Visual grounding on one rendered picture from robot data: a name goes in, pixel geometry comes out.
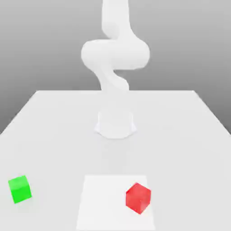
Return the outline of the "small red cube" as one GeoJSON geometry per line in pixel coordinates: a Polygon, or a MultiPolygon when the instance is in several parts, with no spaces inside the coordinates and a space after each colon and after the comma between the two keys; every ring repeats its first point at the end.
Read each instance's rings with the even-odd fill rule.
{"type": "Polygon", "coordinates": [[[151,190],[141,185],[134,183],[125,195],[125,205],[138,214],[142,214],[151,201],[151,190]]]}

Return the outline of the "small green cube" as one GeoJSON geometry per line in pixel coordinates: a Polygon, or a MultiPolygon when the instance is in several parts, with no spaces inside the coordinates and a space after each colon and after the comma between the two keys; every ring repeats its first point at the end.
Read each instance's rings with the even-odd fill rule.
{"type": "Polygon", "coordinates": [[[32,197],[26,176],[19,176],[8,181],[14,203],[22,202],[32,197]]]}

